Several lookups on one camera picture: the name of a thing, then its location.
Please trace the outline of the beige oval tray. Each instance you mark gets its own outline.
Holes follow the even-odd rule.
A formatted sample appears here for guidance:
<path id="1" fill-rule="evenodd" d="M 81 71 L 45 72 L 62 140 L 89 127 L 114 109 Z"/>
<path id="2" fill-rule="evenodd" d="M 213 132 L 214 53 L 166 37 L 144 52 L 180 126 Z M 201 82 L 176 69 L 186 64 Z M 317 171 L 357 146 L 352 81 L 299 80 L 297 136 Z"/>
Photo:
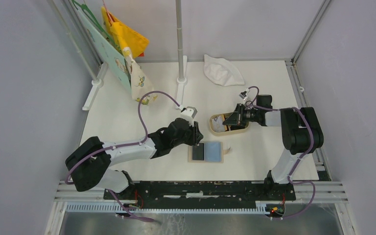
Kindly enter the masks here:
<path id="1" fill-rule="evenodd" d="M 249 128 L 249 124 L 246 124 L 245 127 L 242 127 L 242 126 L 227 126 L 226 127 L 227 129 L 226 129 L 225 132 L 222 132 L 222 133 L 214 132 L 213 129 L 212 129 L 211 118 L 213 118 L 215 116 L 219 116 L 219 115 L 223 115 L 225 118 L 227 118 L 231 114 L 232 113 L 223 113 L 223 114 L 213 115 L 213 116 L 210 117 L 210 119 L 209 119 L 209 126 L 210 126 L 211 133 L 213 135 L 215 135 L 215 136 L 226 136 L 226 135 L 240 134 L 240 133 L 245 132 Z"/>

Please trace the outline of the black VIP card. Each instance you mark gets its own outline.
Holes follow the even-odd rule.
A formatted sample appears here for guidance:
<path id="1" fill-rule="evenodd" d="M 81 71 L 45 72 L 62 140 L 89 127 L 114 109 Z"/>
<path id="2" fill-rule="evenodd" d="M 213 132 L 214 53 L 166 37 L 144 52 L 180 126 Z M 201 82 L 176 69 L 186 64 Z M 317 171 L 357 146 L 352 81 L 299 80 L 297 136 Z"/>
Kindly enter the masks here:
<path id="1" fill-rule="evenodd" d="M 191 159 L 193 161 L 204 161 L 205 160 L 205 144 L 199 143 L 192 146 Z"/>

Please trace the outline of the beige card holder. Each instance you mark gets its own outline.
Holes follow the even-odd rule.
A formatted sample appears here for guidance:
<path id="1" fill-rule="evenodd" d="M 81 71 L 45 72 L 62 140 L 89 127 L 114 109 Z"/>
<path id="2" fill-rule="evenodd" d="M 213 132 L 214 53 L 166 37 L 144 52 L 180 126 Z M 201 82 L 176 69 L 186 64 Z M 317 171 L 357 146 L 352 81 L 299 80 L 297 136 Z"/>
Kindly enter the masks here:
<path id="1" fill-rule="evenodd" d="M 204 161 L 193 161 L 191 159 L 192 147 L 188 149 L 188 162 L 190 163 L 223 163 L 224 156 L 231 151 L 230 146 L 225 146 L 223 142 L 220 141 L 206 141 L 201 142 L 205 144 L 205 160 Z"/>

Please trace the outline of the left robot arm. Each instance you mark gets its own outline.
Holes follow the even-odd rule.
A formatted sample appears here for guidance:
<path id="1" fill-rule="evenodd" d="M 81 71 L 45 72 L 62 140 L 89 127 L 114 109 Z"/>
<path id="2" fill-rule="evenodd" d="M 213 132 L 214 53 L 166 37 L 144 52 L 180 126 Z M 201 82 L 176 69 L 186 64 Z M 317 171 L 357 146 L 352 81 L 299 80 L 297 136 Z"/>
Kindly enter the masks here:
<path id="1" fill-rule="evenodd" d="M 134 186 L 125 171 L 111 169 L 119 163 L 162 157 L 181 144 L 195 146 L 203 139 L 198 122 L 177 118 L 167 127 L 149 133 L 146 138 L 125 142 L 105 142 L 99 137 L 88 138 L 65 160 L 68 169 L 66 184 L 78 192 L 105 188 L 121 199 L 134 194 Z"/>

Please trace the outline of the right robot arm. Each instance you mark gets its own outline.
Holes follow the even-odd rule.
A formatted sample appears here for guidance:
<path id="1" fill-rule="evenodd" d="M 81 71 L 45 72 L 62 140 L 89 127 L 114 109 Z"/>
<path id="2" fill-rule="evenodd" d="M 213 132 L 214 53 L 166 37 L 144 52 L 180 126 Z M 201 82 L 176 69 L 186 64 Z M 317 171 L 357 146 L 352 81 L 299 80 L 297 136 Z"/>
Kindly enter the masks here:
<path id="1" fill-rule="evenodd" d="M 284 150 L 268 173 L 272 181 L 263 186 L 264 196 L 275 200 L 283 193 L 281 184 L 292 182 L 294 172 L 304 157 L 323 145 L 323 131 L 313 107 L 274 109 L 272 96 L 268 94 L 257 95 L 256 101 L 249 105 L 237 104 L 222 124 L 245 127 L 250 122 L 281 128 Z"/>

